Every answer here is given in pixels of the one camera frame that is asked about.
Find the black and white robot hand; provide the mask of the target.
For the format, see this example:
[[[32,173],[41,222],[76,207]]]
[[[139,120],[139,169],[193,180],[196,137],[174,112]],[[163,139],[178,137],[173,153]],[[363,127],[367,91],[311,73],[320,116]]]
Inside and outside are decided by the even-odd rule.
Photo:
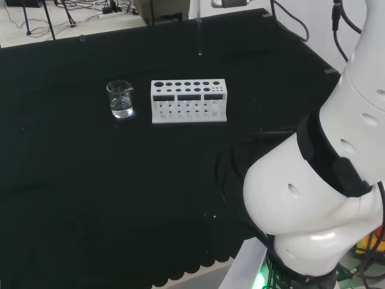
[[[212,0],[211,6],[213,8],[234,8],[247,6],[250,0]]]

